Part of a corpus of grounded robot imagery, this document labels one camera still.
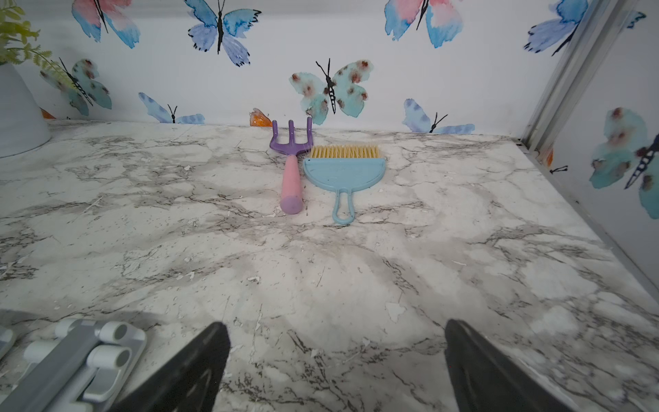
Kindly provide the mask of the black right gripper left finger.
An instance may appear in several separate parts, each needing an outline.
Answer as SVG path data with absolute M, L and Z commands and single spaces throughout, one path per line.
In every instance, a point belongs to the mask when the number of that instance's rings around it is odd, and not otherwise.
M 225 324 L 210 324 L 112 410 L 213 410 L 230 350 Z

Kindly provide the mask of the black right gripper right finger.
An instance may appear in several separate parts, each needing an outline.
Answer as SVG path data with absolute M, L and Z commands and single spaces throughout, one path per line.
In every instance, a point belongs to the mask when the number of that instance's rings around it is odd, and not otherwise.
M 535 382 L 463 320 L 444 328 L 444 352 L 461 411 L 544 412 L 570 408 Z

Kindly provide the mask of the white grey phone stand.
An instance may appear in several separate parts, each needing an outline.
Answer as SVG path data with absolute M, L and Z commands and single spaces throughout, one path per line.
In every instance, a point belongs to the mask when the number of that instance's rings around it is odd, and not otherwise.
M 1 410 L 111 410 L 147 346 L 146 332 L 121 321 L 68 318 L 55 336 L 27 346 L 27 370 L 1 395 Z

